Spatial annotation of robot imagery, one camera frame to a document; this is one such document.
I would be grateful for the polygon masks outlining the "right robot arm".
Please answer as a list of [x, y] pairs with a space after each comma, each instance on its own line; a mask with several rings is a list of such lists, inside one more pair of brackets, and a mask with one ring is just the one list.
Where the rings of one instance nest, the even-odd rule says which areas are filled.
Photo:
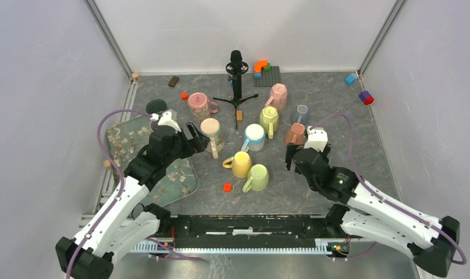
[[323, 151], [287, 144], [286, 163], [305, 177], [309, 188], [335, 202], [324, 228], [331, 237], [343, 233], [394, 248], [426, 272], [448, 275], [459, 247], [460, 222], [413, 209], [378, 190], [345, 167], [329, 164], [330, 145]]

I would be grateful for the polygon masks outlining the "dark green mug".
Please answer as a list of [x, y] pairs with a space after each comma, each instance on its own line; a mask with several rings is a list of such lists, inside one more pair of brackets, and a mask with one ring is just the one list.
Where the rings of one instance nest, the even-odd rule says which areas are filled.
[[145, 111], [149, 114], [161, 115], [164, 111], [168, 110], [168, 105], [163, 99], [153, 99], [145, 106]]

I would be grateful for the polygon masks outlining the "salmon flower mug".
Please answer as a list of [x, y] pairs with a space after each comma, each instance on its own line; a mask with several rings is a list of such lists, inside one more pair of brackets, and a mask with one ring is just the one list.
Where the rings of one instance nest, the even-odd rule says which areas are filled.
[[305, 126], [301, 123], [294, 123], [291, 125], [286, 133], [284, 144], [302, 145], [305, 143]]

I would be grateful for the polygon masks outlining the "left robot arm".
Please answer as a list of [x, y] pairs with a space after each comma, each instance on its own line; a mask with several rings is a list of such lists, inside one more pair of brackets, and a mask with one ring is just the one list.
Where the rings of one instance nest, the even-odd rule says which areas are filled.
[[190, 139], [175, 124], [158, 126], [150, 134], [148, 144], [120, 173], [120, 186], [99, 212], [73, 238], [62, 237], [58, 241], [56, 254], [66, 278], [109, 278], [115, 265], [139, 242], [170, 232], [169, 211], [154, 203], [127, 226], [123, 222], [166, 176], [166, 169], [174, 161], [206, 149], [209, 137], [193, 123], [187, 123], [186, 128]]

